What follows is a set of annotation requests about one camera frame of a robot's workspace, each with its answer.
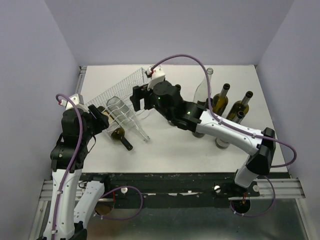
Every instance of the white tabletop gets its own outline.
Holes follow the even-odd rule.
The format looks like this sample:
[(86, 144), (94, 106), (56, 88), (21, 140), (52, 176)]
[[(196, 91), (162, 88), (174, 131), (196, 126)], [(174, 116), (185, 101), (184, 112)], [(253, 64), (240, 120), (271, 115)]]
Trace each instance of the white tabletop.
[[(146, 69), (150, 65), (88, 66), (80, 92), (84, 102), (108, 90), (139, 68)], [(227, 94), (229, 104), (223, 117), (228, 114), (235, 101), (241, 100), (247, 91), (252, 91), (250, 110), (241, 124), (261, 130), (266, 127), (274, 129), (253, 65), (207, 65), (206, 67), (214, 70), (211, 80), (212, 95), (219, 93), (223, 84), (230, 84)], [(196, 87), (204, 78), (202, 69), (197, 65), (162, 65), (162, 68), (167, 81), (172, 85), (181, 85), (183, 99), (192, 101)], [(233, 145), (227, 149), (217, 148), (213, 136), (195, 138), (190, 131), (170, 126), (154, 109), (150, 110), (148, 117), (140, 123), (150, 136), (148, 143), (132, 132), (127, 132), (126, 138), (133, 145), (133, 150), (127, 151), (121, 143), (112, 142), (104, 134), (99, 134), (96, 136), (96, 145), (85, 159), (83, 172), (223, 173), (236, 171), (248, 157), (244, 151)], [(273, 165), (284, 163), (281, 148), (277, 144)], [(287, 172), (287, 168), (272, 168), (271, 171)]]

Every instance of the dish rack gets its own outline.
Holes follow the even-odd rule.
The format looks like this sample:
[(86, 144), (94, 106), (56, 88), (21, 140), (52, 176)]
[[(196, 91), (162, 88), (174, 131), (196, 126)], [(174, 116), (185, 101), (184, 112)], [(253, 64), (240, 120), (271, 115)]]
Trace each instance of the dish rack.
[(133, 104), (130, 101), (130, 96), (132, 95), (132, 89), (134, 86), (141, 86), (149, 83), (149, 79), (147, 78), (145, 74), (145, 70), (141, 67), (131, 75), (127, 76), (125, 79), (121, 80), (116, 85), (112, 86), (108, 90), (104, 91), (100, 95), (96, 96), (92, 100), (88, 101), (85, 106), (95, 105), (96, 107), (103, 106), (105, 109), (108, 109), (107, 101), (110, 100), (113, 97), (118, 97), (121, 101), (124, 102), (126, 106), (128, 106), (129, 110), (132, 111), (133, 116), (129, 117), (129, 120), (133, 122), (133, 124), (125, 124), (125, 120), (119, 121), (118, 116), (113, 117), (113, 113), (111, 112), (111, 117), (109, 117), (109, 123), (110, 126), (105, 131), (109, 133), (112, 133), (115, 129), (117, 129), (119, 126), (124, 128), (126, 132), (131, 130), (133, 127), (137, 129), (139, 134), (143, 137), (143, 140), (145, 142), (149, 141), (149, 136), (143, 131), (141, 125), (139, 124), (139, 121), (142, 119), (145, 119), (148, 114), (143, 114), (145, 112), (144, 110), (144, 102), (141, 102), (141, 110), (139, 112), (135, 112), (133, 108)]

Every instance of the bottle neck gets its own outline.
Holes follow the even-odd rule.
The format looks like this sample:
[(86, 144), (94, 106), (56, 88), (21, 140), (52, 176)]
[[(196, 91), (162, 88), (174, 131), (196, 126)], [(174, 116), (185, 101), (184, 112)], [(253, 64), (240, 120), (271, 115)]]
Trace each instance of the bottle neck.
[(214, 70), (211, 67), (209, 67), (206, 69), (206, 73), (208, 74), (209, 81), (211, 81), (212, 74), (214, 74)]
[(243, 117), (239, 118), (237, 115), (235, 115), (234, 119), (232, 119), (232, 122), (235, 122), (236, 124), (240, 124), (243, 119), (244, 119)]
[(241, 101), (241, 104), (242, 105), (248, 105), (249, 101), (250, 101), (250, 98), (247, 97), (247, 96), (244, 96), (244, 98)]
[(221, 92), (220, 92), (220, 98), (225, 98), (227, 96), (229, 89), (224, 89), (222, 88)]

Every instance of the purple wall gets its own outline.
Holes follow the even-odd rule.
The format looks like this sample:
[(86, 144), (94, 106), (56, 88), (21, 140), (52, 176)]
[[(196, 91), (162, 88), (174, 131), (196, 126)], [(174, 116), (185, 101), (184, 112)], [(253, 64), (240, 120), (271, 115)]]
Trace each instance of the purple wall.
[(258, 64), (293, 2), (45, 1), (81, 65), (156, 63), (180, 53), (206, 64)]
[(1, 1), (0, 239), (27, 240), (78, 64), (43, 0)]
[[(258, 68), (279, 139), (296, 147), (289, 171), (299, 177), (320, 236), (320, 1), (296, 0)], [(285, 147), (287, 161), (292, 154)]]

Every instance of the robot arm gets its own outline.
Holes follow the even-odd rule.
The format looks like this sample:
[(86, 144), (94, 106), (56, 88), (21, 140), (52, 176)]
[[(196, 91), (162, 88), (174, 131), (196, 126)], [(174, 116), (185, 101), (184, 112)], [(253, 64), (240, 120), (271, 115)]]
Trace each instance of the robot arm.
[[(248, 153), (247, 160), (237, 170), (234, 177), (234, 187), (237, 192), (245, 192), (258, 175), (266, 176), (269, 174), (276, 150), (274, 142), (235, 131), (216, 121), (211, 116), (210, 111), (203, 106), (194, 102), (184, 101), (180, 95), (180, 88), (172, 86), (170, 82), (165, 80), (165, 75), (160, 67), (156, 67), (153, 72), (148, 69), (146, 74), (151, 78), (150, 83), (143, 86), (135, 86), (130, 97), (135, 111), (141, 109), (140, 100), (143, 99), (144, 109), (156, 109), (178, 128), (220, 138)], [(275, 131), (268, 127), (261, 131), (222, 117), (221, 119), (232, 126), (253, 133), (254, 136), (275, 137)]]
[[(103, 181), (93, 180), (87, 184), (86, 190), (75, 208), (76, 190), (82, 173), (84, 160), (88, 155), (88, 143), (91, 138), (109, 127), (108, 117), (101, 114), (94, 105), (88, 108), (83, 105), (82, 96), (70, 97), (80, 112), (82, 120), (82, 139), (76, 158), (63, 180), (68, 164), (74, 154), (79, 139), (79, 120), (70, 102), (62, 100), (59, 104), (65, 107), (61, 120), (62, 134), (50, 154), (52, 168), (52, 200), (48, 222), (41, 240), (85, 240), (87, 239), (87, 223), (98, 199), (105, 191)], [(55, 205), (55, 230), (53, 230)]]

